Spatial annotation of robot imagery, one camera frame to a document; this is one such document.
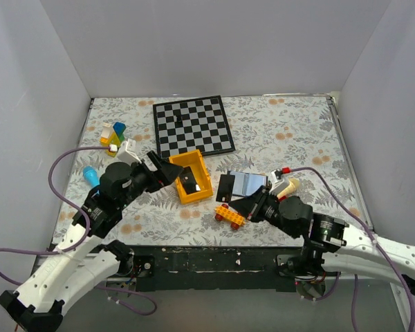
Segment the black leather card holder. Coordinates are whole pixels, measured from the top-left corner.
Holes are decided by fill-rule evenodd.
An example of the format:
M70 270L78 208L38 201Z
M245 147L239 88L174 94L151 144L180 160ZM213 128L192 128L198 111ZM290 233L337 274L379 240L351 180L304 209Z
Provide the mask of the black leather card holder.
M234 176L234 184L232 189L233 196L250 196L261 186L266 186L268 184L268 177L266 175L237 171L228 171L228 174Z

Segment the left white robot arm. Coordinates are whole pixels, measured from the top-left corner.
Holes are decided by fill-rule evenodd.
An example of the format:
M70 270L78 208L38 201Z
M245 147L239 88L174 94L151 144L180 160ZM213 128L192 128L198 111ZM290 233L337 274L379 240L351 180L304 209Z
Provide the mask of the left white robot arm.
M73 222L41 266L16 290L0 295L0 305L24 331L56 331L67 311L107 277L133 270L133 250L103 239L122 220L122 211L141 194L171 185L183 167L148 152L143 160L111 163L77 209Z

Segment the yellow plastic bin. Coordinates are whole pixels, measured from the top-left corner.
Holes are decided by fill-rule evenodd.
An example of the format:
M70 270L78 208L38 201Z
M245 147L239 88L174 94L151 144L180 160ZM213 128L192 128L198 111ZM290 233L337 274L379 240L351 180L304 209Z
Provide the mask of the yellow plastic bin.
M183 172L176 179L176 190L182 204L213 196L210 174L198 149L170 156L169 161L183 168Z

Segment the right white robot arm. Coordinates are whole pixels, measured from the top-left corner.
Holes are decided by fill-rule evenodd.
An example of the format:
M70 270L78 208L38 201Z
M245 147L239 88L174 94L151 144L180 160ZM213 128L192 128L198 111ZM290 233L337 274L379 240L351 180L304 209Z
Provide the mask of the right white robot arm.
M267 221L294 239L303 238L299 254L279 264L282 276L351 273L404 284L415 296L415 246L370 235L342 219L314 212L298 196L280 201L265 187L229 205L248 221Z

